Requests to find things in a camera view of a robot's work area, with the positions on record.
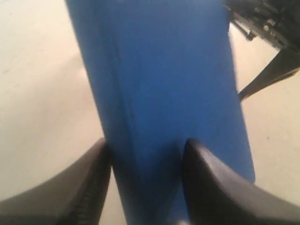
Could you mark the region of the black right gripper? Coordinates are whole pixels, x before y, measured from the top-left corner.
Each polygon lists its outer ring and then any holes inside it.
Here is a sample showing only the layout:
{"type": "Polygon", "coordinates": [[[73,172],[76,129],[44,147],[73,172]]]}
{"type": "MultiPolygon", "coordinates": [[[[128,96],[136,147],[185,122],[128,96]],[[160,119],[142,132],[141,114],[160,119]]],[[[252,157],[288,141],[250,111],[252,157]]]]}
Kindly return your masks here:
{"type": "Polygon", "coordinates": [[[226,0],[231,22],[248,40],[260,37],[281,49],[261,73],[239,92],[240,101],[300,70],[300,2],[298,0],[226,0]]]}

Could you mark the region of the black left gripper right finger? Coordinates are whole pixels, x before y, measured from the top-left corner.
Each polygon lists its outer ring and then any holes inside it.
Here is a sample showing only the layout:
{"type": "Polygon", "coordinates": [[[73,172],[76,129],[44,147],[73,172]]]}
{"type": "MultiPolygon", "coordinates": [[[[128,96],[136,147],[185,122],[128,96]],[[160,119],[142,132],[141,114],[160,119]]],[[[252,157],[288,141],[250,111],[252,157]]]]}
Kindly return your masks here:
{"type": "Polygon", "coordinates": [[[300,207],[238,175],[198,140],[188,139],[182,182],[193,225],[298,225],[300,207]]]}

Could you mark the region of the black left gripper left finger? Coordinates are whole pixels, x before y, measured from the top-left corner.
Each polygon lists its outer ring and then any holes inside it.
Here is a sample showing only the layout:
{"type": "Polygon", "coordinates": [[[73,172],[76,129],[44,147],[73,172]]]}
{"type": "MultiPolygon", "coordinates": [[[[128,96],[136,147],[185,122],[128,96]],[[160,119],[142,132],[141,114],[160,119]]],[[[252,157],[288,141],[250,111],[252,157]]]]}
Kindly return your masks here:
{"type": "Polygon", "coordinates": [[[0,202],[2,225],[97,225],[111,176],[104,138],[46,182],[0,202]]]}

